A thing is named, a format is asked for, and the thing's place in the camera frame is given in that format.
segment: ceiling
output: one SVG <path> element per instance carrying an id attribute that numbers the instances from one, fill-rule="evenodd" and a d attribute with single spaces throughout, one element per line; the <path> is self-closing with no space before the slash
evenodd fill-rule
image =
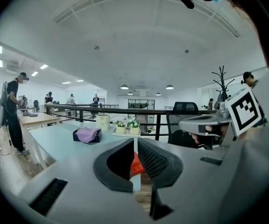
<path id="1" fill-rule="evenodd" d="M 225 1 L 194 1 L 190 10 L 179 0 L 16 0 L 0 19 L 0 42 L 120 95 L 123 84 L 167 95 L 211 83 L 207 57 L 227 54 L 225 43 L 257 42 Z"/>
<path id="2" fill-rule="evenodd" d="M 72 85 L 83 85 L 83 82 L 76 82 L 80 78 L 70 76 L 64 72 L 56 70 L 52 67 L 47 67 L 45 69 L 40 69 L 44 65 L 40 62 L 26 54 L 22 54 L 18 51 L 13 51 L 13 49 L 2 48 L 2 54 L 0 54 L 0 60 L 3 61 L 3 67 L 0 67 L 0 71 L 7 72 L 9 74 L 18 75 L 20 72 L 26 72 L 31 80 L 36 82 L 52 84 L 60 87 L 67 87 Z M 34 77 L 31 76 L 35 71 L 38 72 Z"/>

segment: red object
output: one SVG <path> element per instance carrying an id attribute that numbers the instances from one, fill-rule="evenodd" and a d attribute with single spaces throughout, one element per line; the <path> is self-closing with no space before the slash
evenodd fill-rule
<path id="1" fill-rule="evenodd" d="M 138 154 L 135 152 L 134 153 L 134 160 L 133 163 L 130 166 L 131 171 L 133 172 L 132 176 L 141 174 L 145 171 L 145 169 L 143 168 L 140 160 L 139 160 L 139 156 Z"/>

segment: shoe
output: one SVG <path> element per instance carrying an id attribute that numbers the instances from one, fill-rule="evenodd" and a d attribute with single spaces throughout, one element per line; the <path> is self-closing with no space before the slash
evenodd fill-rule
<path id="1" fill-rule="evenodd" d="M 19 151 L 18 149 L 17 149 L 17 153 L 18 154 L 23 154 L 23 155 L 26 155 L 26 154 L 28 154 L 30 151 L 27 149 L 27 150 L 22 150 L 22 151 Z"/>

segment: black pants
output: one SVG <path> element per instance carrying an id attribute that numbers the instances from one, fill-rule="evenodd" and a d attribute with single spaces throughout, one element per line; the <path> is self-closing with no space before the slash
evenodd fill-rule
<path id="1" fill-rule="evenodd" d="M 7 111 L 5 111 L 5 115 L 8 121 L 8 128 L 12 144 L 19 151 L 23 151 L 22 132 L 21 126 L 17 118 L 17 114 L 11 116 Z"/>

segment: human hand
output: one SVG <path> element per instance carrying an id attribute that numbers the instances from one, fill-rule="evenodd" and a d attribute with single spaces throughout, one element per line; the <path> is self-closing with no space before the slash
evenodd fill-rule
<path id="1" fill-rule="evenodd" d="M 220 132 L 222 133 L 222 137 L 224 137 L 227 133 L 229 125 L 222 125 L 220 127 Z M 212 131 L 212 126 L 205 126 L 205 130 L 211 132 Z M 189 133 L 189 135 L 191 135 L 191 137 L 195 140 L 196 144 L 200 144 L 199 140 L 198 140 L 198 136 L 196 134 L 193 133 Z"/>

